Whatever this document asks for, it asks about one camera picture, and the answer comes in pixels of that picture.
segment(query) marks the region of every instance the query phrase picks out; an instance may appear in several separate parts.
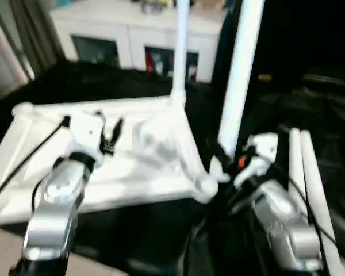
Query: white rod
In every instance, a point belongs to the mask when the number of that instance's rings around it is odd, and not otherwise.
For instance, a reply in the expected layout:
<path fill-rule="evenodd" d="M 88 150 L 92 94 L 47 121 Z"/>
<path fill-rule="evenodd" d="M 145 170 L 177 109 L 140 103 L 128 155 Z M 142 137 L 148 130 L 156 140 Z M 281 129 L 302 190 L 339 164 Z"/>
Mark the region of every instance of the white rod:
<path fill-rule="evenodd" d="M 335 238 L 331 218 L 329 216 L 326 197 L 323 190 L 323 184 L 317 165 L 315 151 L 313 149 L 311 134 L 309 131 L 300 133 L 301 152 L 303 157 L 306 192 L 309 204 L 315 213 L 318 224 L 324 228 L 327 233 Z M 328 262 L 331 276 L 344 276 L 345 269 L 340 261 L 340 256 L 336 246 L 322 235 L 326 259 Z"/>
<path fill-rule="evenodd" d="M 292 128 L 289 136 L 289 175 L 298 185 L 300 191 L 305 197 L 305 181 L 299 129 Z M 300 210 L 307 214 L 305 202 L 302 200 L 297 189 L 291 183 L 289 183 L 289 194 L 295 200 Z"/>
<path fill-rule="evenodd" d="M 186 71 L 186 47 L 189 19 L 189 0 L 178 0 L 178 31 L 177 43 L 174 53 L 174 79 L 171 90 L 171 102 L 185 104 L 185 71 Z"/>
<path fill-rule="evenodd" d="M 243 0 L 218 142 L 234 157 L 265 0 Z"/>

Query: orange component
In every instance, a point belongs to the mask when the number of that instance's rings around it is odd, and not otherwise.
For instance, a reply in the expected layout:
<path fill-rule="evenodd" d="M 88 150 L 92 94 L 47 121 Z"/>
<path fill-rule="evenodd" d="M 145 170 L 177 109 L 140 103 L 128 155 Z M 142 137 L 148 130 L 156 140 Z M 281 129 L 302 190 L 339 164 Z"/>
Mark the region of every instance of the orange component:
<path fill-rule="evenodd" d="M 244 168 L 244 166 L 246 165 L 246 157 L 242 156 L 239 158 L 237 165 L 239 166 L 239 168 Z"/>

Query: curtain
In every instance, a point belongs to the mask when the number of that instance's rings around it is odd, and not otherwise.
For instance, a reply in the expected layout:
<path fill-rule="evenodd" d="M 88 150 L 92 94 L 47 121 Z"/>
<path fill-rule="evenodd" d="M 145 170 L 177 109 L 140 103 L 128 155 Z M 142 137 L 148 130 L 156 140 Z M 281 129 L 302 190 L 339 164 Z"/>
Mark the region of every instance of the curtain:
<path fill-rule="evenodd" d="M 34 75 L 65 59 L 49 15 L 40 0 L 10 0 L 23 52 Z"/>

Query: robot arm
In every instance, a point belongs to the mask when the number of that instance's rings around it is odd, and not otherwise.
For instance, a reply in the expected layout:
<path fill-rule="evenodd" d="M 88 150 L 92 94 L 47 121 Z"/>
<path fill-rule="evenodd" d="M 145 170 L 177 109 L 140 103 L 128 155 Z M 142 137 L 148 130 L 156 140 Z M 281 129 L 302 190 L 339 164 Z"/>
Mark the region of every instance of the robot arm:
<path fill-rule="evenodd" d="M 77 226 L 78 207 L 94 167 L 100 166 L 105 120 L 77 114 L 70 121 L 73 143 L 41 183 L 40 202 L 29 220 L 22 258 L 9 275 L 65 275 Z"/>
<path fill-rule="evenodd" d="M 278 136 L 274 133 L 264 133 L 248 139 L 246 149 L 254 149 L 257 155 L 252 156 L 248 166 L 236 176 L 233 184 L 238 189 L 237 194 L 247 186 L 250 186 L 250 193 L 254 192 L 249 198 L 237 202 L 233 212 L 238 212 L 243 206 L 252 206 L 282 269 L 316 271 L 321 267 L 319 237 L 292 197 L 275 180 L 257 183 L 253 187 L 258 177 L 265 175 L 275 161 L 277 143 Z"/>

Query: black wire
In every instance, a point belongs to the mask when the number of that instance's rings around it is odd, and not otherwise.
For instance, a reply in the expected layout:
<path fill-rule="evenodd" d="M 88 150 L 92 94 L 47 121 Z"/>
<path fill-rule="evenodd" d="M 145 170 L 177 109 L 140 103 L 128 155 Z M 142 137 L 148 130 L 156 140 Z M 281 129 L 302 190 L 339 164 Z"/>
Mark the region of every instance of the black wire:
<path fill-rule="evenodd" d="M 302 200 L 304 201 L 307 209 L 308 209 L 308 212 L 309 212 L 309 215 L 310 215 L 310 219 L 312 220 L 313 222 L 313 225 L 315 226 L 315 230 L 317 232 L 317 235 L 319 237 L 319 240 L 320 240 L 320 251 L 321 251 L 321 256 L 322 256 L 322 259 L 323 259 L 323 263 L 324 263 L 324 266 L 325 266 L 325 272 L 330 275 L 330 272 L 329 272 L 329 267 L 328 267 L 328 262 L 327 262 L 327 259 L 326 259 L 326 255 L 325 255 L 325 251 L 324 251 L 324 245 L 323 245 L 323 242 L 322 242 L 322 238 L 321 238 L 321 233 L 323 233 L 335 246 L 336 248 L 338 249 L 340 255 L 344 258 L 345 260 L 345 252 L 336 244 L 336 240 L 333 239 L 331 237 L 330 234 L 328 234 L 317 222 L 316 220 L 316 216 L 313 212 L 313 209 L 311 207 L 311 205 L 309 204 L 309 201 L 307 198 L 305 198 L 305 196 L 303 195 L 302 191 L 300 190 L 298 184 L 296 184 L 296 182 L 293 180 L 293 178 L 285 172 L 285 170 L 279 165 L 277 164 L 276 162 L 272 162 L 270 159 L 266 158 L 265 156 L 262 156 L 262 155 L 259 155 L 257 154 L 261 159 L 267 161 L 267 162 L 270 162 L 273 164 L 273 167 L 279 172 L 281 173 L 283 176 L 287 177 L 287 179 L 289 180 L 289 182 L 293 185 L 293 187 L 297 190 L 299 196 L 302 198 Z"/>
<path fill-rule="evenodd" d="M 42 183 L 42 180 L 43 180 L 43 179 L 41 179 L 40 181 L 38 181 L 38 183 L 35 185 L 35 187 L 34 187 L 34 189 L 33 189 L 33 191 L 32 191 L 32 198 L 31 198 L 31 200 L 30 200 L 30 207 L 31 207 L 31 209 L 32 209 L 32 213 L 35 212 L 35 208 L 36 208 L 36 206 L 35 206 L 36 193 L 37 193 L 37 191 L 38 191 L 38 189 L 39 189 L 39 187 L 40 187 L 40 185 L 41 185 L 41 183 Z"/>
<path fill-rule="evenodd" d="M 20 169 L 28 162 L 28 160 L 63 126 L 67 126 L 69 122 L 69 117 L 65 117 L 61 123 L 43 140 L 33 151 L 24 158 L 17 167 L 8 175 L 8 177 L 2 182 L 0 185 L 0 194 L 5 189 L 5 187 L 9 184 L 9 182 L 13 179 L 13 177 L 20 171 Z"/>

